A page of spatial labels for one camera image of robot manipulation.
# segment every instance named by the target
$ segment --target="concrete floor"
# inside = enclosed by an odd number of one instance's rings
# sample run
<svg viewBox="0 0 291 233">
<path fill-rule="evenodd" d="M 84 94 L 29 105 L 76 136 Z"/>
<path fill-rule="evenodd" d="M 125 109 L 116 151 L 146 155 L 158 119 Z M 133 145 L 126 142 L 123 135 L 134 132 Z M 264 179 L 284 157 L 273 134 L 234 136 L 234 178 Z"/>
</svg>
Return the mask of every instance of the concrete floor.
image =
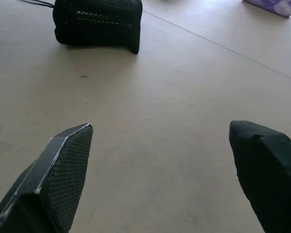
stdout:
<svg viewBox="0 0 291 233">
<path fill-rule="evenodd" d="M 144 10 L 135 56 L 66 48 L 51 9 L 0 0 L 0 200 L 54 134 L 92 122 L 70 232 L 263 232 L 228 126 L 250 120 L 291 138 L 291 19 L 240 0 Z"/>
</svg>

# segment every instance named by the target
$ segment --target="cardboard box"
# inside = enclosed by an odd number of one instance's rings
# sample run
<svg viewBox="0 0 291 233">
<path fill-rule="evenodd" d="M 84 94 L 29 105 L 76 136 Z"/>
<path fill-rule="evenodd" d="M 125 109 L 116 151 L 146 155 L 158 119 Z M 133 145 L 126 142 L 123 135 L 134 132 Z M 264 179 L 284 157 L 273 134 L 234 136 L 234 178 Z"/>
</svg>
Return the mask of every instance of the cardboard box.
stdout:
<svg viewBox="0 0 291 233">
<path fill-rule="evenodd" d="M 291 18 L 291 0 L 244 0 L 285 18 Z"/>
</svg>

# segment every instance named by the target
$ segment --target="black cable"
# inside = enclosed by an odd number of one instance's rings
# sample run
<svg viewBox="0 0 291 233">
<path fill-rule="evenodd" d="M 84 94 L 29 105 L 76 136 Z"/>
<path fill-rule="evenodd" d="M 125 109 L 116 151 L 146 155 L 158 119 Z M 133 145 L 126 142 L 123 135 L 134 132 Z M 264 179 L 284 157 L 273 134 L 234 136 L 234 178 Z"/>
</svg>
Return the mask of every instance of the black cable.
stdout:
<svg viewBox="0 0 291 233">
<path fill-rule="evenodd" d="M 54 5 L 46 2 L 46 1 L 40 1 L 40 0 L 21 0 L 23 2 L 26 3 L 30 3 L 30 4 L 34 4 L 34 5 L 39 5 L 39 6 L 46 6 L 46 7 L 50 7 L 50 8 L 54 8 Z"/>
</svg>

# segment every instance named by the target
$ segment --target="floor seam line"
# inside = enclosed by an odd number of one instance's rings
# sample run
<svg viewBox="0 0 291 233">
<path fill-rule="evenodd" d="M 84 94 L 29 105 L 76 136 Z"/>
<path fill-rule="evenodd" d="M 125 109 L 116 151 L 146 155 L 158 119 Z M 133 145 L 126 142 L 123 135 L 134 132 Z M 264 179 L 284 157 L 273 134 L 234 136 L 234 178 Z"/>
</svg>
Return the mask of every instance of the floor seam line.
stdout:
<svg viewBox="0 0 291 233">
<path fill-rule="evenodd" d="M 185 30 L 185 31 L 187 31 L 187 32 L 189 32 L 189 33 L 191 33 L 191 34 L 193 34 L 193 35 L 196 35 L 196 36 L 198 36 L 198 37 L 200 37 L 200 38 L 202 38 L 202 39 L 205 39 L 205 40 L 207 40 L 207 41 L 209 41 L 209 42 L 211 42 L 211 43 L 213 43 L 213 44 L 215 44 L 215 45 L 218 45 L 218 46 L 220 46 L 220 47 L 222 47 L 222 48 L 224 48 L 224 49 L 226 49 L 226 50 L 228 50 L 228 51 L 231 51 L 232 53 L 235 53 L 235 54 L 237 54 L 237 55 L 239 55 L 239 56 L 241 56 L 241 57 L 243 57 L 243 58 L 246 58 L 246 59 L 248 59 L 248 60 L 250 60 L 250 61 L 252 61 L 252 62 L 258 63 L 258 64 L 260 64 L 260 65 L 262 65 L 262 66 L 264 66 L 264 67 L 266 67 L 266 68 L 268 68 L 268 69 L 270 69 L 270 70 L 272 70 L 272 71 L 275 71 L 275 72 L 277 72 L 277 73 L 279 73 L 279 74 L 282 74 L 282 75 L 286 76 L 287 78 L 290 78 L 290 79 L 291 79 L 291 76 L 289 76 L 289 75 L 287 75 L 287 74 L 285 74 L 285 73 L 282 73 L 282 72 L 280 72 L 280 71 L 278 71 L 278 70 L 276 70 L 276 69 L 274 69 L 274 68 L 271 68 L 271 67 L 269 67 L 269 66 L 267 66 L 267 65 L 264 65 L 264 64 L 262 64 L 262 63 L 260 63 L 260 62 L 258 62 L 258 61 L 256 61 L 256 60 L 250 58 L 250 57 L 247 57 L 247 56 L 242 55 L 242 54 L 240 54 L 240 53 L 238 53 L 238 52 L 236 52 L 236 51 L 233 51 L 233 50 L 231 50 L 231 49 L 229 49 L 229 48 L 227 48 L 227 47 L 224 47 L 224 46 L 222 46 L 222 45 L 220 45 L 220 44 L 218 44 L 218 43 L 216 43 L 216 42 L 214 42 L 214 41 L 212 41 L 212 40 L 209 40 L 209 39 L 207 39 L 207 38 L 205 38 L 205 37 L 202 37 L 201 35 L 198 35 L 198 34 L 196 34 L 196 33 L 193 33 L 193 32 L 191 32 L 191 31 L 189 31 L 189 30 L 187 30 L 187 29 L 185 29 L 185 28 L 182 28 L 181 26 L 178 26 L 177 24 L 171 23 L 171 22 L 169 22 L 169 21 L 167 21 L 167 20 L 165 20 L 165 19 L 163 19 L 163 18 L 160 18 L 160 17 L 158 17 L 158 16 L 156 16 L 156 15 L 154 15 L 154 14 L 151 14 L 151 13 L 149 13 L 149 12 L 147 12 L 147 11 L 144 11 L 144 10 L 143 10 L 143 12 L 145 12 L 145 13 L 151 15 L 151 16 L 154 16 L 154 17 L 156 17 L 156 18 L 158 18 L 158 19 L 161 19 L 161 20 L 165 21 L 166 23 L 169 23 L 169 24 L 171 24 L 171 25 L 173 25 L 173 26 L 176 26 L 177 28 L 183 29 L 183 30 Z"/>
</svg>

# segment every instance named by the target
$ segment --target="black mesh object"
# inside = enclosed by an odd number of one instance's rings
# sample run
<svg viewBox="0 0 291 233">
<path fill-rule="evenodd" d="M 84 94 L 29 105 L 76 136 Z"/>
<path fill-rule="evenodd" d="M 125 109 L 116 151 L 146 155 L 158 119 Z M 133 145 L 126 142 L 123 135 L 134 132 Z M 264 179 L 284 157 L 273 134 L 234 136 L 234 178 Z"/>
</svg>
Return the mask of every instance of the black mesh object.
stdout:
<svg viewBox="0 0 291 233">
<path fill-rule="evenodd" d="M 141 0 L 56 0 L 53 19 L 59 43 L 126 46 L 139 52 Z"/>
<path fill-rule="evenodd" d="M 266 233 L 291 233 L 291 140 L 248 121 L 233 121 L 229 140 L 237 175 Z"/>
<path fill-rule="evenodd" d="M 68 233 L 83 190 L 91 124 L 54 136 L 0 203 L 0 233 Z"/>
</svg>

